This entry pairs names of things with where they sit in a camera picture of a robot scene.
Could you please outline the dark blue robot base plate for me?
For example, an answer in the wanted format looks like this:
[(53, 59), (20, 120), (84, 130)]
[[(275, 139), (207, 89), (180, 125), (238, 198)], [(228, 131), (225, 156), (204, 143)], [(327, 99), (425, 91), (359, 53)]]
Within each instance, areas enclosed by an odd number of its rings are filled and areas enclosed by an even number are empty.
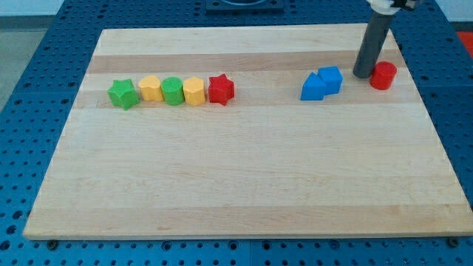
[(207, 12), (224, 11), (283, 11), (283, 0), (205, 0)]

